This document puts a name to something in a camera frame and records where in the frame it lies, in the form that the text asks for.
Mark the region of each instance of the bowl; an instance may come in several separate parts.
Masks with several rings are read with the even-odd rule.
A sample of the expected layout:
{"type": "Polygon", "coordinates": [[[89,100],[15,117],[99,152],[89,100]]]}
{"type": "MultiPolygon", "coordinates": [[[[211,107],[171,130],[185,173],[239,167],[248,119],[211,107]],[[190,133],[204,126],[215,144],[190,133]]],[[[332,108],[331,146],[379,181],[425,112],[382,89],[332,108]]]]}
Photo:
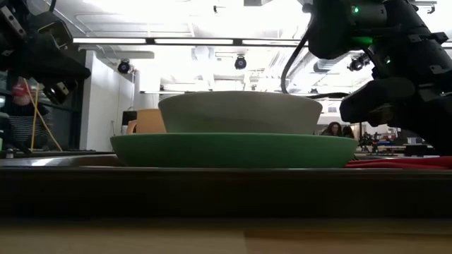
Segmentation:
{"type": "Polygon", "coordinates": [[[168,133],[312,134],[322,105],[272,92],[195,92],[162,100],[168,133]]]}

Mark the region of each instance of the plate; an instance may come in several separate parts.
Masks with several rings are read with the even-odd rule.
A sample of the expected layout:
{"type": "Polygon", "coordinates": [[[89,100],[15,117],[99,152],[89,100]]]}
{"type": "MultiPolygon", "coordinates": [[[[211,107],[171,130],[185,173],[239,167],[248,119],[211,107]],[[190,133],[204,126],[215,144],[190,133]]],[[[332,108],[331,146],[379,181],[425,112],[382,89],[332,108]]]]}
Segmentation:
{"type": "Polygon", "coordinates": [[[260,133],[165,133],[111,137],[130,167],[341,168],[357,141],[319,135],[260,133]]]}

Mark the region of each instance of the black cable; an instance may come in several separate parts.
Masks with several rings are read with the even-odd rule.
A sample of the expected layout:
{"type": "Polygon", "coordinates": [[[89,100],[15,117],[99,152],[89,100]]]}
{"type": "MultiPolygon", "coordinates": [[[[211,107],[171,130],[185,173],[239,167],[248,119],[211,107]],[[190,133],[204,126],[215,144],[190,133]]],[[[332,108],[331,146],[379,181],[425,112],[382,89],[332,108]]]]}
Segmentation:
{"type": "Polygon", "coordinates": [[[292,64],[294,63],[295,59],[297,58],[297,56],[299,55],[299,53],[303,49],[303,47],[306,44],[306,42],[308,41],[308,36],[309,36],[310,31],[311,31],[311,23],[309,23],[308,29],[304,33],[303,38],[299,42],[298,46],[293,51],[292,56],[290,56],[289,61],[287,61],[287,63],[285,64],[284,70],[282,70],[282,75],[281,75],[281,90],[282,90],[282,93],[285,93],[285,94],[289,93],[287,91],[287,88],[285,87],[285,79],[287,77],[287,73],[289,73],[290,67],[292,66],[292,64]]]}
{"type": "Polygon", "coordinates": [[[54,12],[56,4],[57,4],[57,0],[52,0],[52,3],[50,4],[50,8],[49,8],[50,12],[54,12]]]}

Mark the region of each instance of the white wall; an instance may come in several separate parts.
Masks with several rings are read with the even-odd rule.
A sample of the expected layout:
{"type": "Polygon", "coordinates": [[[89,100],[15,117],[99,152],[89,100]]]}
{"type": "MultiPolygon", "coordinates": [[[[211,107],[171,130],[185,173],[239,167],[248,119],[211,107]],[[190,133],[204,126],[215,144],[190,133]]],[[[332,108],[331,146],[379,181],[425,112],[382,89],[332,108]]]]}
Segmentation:
{"type": "Polygon", "coordinates": [[[160,90],[160,71],[155,60],[138,59],[134,60],[133,64],[138,69],[135,74],[134,109],[157,109],[159,95],[140,93],[160,90]]]}
{"type": "Polygon", "coordinates": [[[110,137],[121,133],[122,112],[133,106],[134,84],[86,52],[91,77],[83,87],[80,149],[112,151],[110,137]]]}
{"type": "Polygon", "coordinates": [[[325,113],[320,115],[319,121],[317,121],[317,125],[328,125],[330,122],[338,122],[341,125],[348,125],[349,123],[345,123],[340,118],[339,113],[325,113]]]}

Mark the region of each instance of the wooden table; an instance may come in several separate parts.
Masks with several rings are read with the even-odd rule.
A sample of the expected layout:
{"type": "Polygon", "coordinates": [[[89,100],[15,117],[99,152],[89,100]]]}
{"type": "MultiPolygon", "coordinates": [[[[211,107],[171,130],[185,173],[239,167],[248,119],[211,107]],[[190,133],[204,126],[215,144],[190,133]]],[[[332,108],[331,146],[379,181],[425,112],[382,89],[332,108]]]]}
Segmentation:
{"type": "Polygon", "coordinates": [[[0,220],[0,253],[452,253],[452,221],[0,220]]]}

